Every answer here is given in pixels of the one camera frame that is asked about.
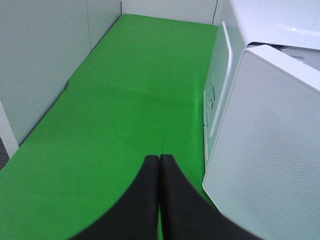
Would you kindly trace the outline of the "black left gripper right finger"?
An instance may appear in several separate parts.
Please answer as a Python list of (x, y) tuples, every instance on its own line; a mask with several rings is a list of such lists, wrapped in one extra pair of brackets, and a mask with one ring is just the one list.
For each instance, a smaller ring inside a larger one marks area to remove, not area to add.
[(197, 192), (171, 154), (160, 156), (159, 204), (165, 240), (257, 240)]

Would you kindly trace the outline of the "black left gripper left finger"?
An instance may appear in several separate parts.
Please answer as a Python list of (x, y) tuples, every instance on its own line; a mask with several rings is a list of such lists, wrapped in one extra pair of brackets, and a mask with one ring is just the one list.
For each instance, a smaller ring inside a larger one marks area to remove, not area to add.
[(157, 240), (160, 159), (148, 155), (121, 198), (72, 240)]

